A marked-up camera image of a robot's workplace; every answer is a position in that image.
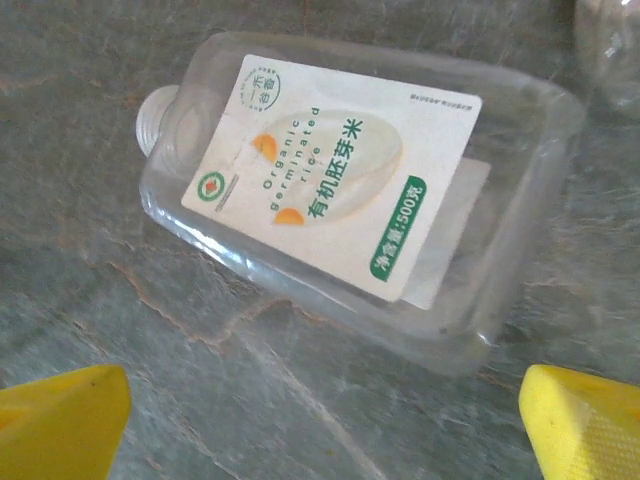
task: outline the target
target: bottle cap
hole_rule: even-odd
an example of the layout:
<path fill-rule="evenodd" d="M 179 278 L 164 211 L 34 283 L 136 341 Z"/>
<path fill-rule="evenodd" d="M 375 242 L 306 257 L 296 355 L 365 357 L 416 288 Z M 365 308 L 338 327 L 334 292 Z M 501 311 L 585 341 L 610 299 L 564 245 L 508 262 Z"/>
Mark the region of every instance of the bottle cap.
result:
<path fill-rule="evenodd" d="M 178 85 L 158 88 L 147 97 L 138 111 L 136 137 L 140 149 L 147 157 L 160 136 L 162 119 L 176 98 L 178 88 Z"/>

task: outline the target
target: white label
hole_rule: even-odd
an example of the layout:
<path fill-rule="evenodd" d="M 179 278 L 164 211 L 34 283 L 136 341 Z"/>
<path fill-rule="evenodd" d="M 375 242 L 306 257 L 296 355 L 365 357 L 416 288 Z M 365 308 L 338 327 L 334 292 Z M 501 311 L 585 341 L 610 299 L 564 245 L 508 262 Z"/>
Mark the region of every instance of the white label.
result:
<path fill-rule="evenodd" d="M 481 103 L 248 55 L 182 205 L 396 301 Z"/>

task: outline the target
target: logo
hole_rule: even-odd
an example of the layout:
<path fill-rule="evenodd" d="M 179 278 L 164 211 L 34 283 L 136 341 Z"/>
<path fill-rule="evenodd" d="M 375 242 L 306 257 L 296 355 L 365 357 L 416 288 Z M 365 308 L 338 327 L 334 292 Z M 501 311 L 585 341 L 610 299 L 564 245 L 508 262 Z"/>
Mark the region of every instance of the logo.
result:
<path fill-rule="evenodd" d="M 224 177 L 218 172 L 207 173 L 198 183 L 198 196 L 203 202 L 213 202 L 224 192 Z"/>
<path fill-rule="evenodd" d="M 280 86 L 280 75 L 273 68 L 254 68 L 242 82 L 240 101 L 257 112 L 268 110 L 278 100 Z"/>

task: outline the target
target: yellow plastic object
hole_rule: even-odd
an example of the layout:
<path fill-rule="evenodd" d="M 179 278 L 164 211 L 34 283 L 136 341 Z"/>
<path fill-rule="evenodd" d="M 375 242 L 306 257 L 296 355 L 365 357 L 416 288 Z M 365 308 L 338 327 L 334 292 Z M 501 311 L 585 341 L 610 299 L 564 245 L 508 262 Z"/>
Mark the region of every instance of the yellow plastic object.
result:
<path fill-rule="evenodd" d="M 0 479 L 106 479 L 130 410 L 118 366 L 0 390 Z"/>
<path fill-rule="evenodd" d="M 534 365 L 520 413 L 545 480 L 640 479 L 640 388 Z"/>

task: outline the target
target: transparent plastic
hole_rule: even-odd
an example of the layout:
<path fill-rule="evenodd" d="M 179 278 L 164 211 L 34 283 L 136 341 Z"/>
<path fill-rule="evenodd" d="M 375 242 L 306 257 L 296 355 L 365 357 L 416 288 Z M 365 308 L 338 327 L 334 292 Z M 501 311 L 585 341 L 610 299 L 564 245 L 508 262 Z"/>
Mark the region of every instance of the transparent plastic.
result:
<path fill-rule="evenodd" d="M 465 157 L 491 168 L 430 309 L 404 300 L 382 301 L 181 205 L 247 54 L 482 98 Z M 164 94 L 152 95 L 166 105 Z M 518 72 L 379 47 L 252 33 L 217 34 L 201 45 L 175 99 L 161 110 L 148 100 L 137 125 L 143 149 L 157 138 L 140 183 L 143 206 L 155 221 L 240 276 L 446 374 L 473 371 L 486 360 L 517 292 L 536 224 L 566 175 L 584 117 L 572 95 Z M 451 214 L 441 209 L 436 223 L 446 223 Z"/>
<path fill-rule="evenodd" d="M 592 86 L 640 120 L 640 0 L 578 0 L 575 33 Z"/>

